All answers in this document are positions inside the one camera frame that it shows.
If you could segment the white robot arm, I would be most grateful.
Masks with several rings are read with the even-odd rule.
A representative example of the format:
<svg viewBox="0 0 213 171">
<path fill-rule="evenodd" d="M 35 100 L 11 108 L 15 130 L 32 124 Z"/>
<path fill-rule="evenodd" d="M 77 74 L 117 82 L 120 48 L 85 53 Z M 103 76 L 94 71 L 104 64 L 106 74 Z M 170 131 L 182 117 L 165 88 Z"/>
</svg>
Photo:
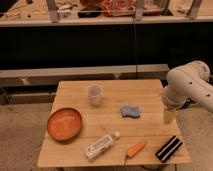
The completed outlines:
<svg viewBox="0 0 213 171">
<path fill-rule="evenodd" d="M 209 84 L 210 68 L 203 61 L 193 61 L 171 69 L 166 76 L 168 85 L 163 88 L 165 105 L 163 120 L 170 124 L 188 99 L 213 114 L 213 85 Z"/>
</svg>

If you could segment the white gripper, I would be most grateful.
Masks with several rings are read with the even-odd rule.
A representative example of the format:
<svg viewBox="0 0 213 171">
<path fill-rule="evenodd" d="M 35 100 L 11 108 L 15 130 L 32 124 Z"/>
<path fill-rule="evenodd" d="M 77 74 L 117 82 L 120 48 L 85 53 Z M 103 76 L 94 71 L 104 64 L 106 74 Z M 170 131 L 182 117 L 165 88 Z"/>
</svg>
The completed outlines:
<svg viewBox="0 0 213 171">
<path fill-rule="evenodd" d="M 171 124 L 175 118 L 176 111 L 183 106 L 183 96 L 171 87 L 165 87 L 162 93 L 162 101 L 168 108 L 164 110 L 163 121 L 165 124 Z"/>
</svg>

